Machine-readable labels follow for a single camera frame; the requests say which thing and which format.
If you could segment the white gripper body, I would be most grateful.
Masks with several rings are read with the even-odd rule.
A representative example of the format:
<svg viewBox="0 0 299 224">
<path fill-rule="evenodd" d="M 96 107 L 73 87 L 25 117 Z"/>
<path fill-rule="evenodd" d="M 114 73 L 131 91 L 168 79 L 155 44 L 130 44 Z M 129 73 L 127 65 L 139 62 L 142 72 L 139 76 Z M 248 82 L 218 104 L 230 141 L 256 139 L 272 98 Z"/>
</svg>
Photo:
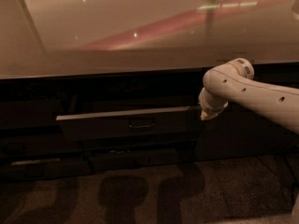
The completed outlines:
<svg viewBox="0 0 299 224">
<path fill-rule="evenodd" d="M 203 88 L 198 96 L 203 116 L 218 116 L 228 105 L 228 101 Z"/>
</svg>

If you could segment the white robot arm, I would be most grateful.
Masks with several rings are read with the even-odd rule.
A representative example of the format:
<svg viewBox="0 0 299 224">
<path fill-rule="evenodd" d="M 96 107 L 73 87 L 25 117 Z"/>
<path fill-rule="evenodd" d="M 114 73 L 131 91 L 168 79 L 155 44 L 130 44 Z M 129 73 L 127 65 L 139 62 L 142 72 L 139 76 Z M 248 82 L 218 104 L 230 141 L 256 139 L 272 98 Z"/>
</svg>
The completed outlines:
<svg viewBox="0 0 299 224">
<path fill-rule="evenodd" d="M 253 80 L 252 64 L 237 58 L 209 69 L 198 101 L 201 120 L 216 118 L 229 102 L 299 133 L 299 90 Z"/>
</svg>

